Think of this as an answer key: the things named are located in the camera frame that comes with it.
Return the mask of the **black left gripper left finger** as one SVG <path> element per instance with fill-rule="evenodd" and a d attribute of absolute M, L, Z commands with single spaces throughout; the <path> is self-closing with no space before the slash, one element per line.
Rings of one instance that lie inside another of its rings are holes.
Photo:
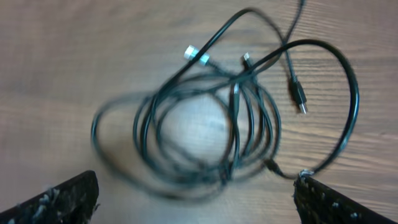
<path fill-rule="evenodd" d="M 96 173 L 81 174 L 1 212 L 1 223 L 89 223 L 98 208 Z"/>

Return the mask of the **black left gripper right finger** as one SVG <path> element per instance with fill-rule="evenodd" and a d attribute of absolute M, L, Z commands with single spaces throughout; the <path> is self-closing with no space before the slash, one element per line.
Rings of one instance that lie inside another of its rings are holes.
<path fill-rule="evenodd" d="M 298 177 L 294 187 L 302 224 L 397 224 L 309 175 Z"/>

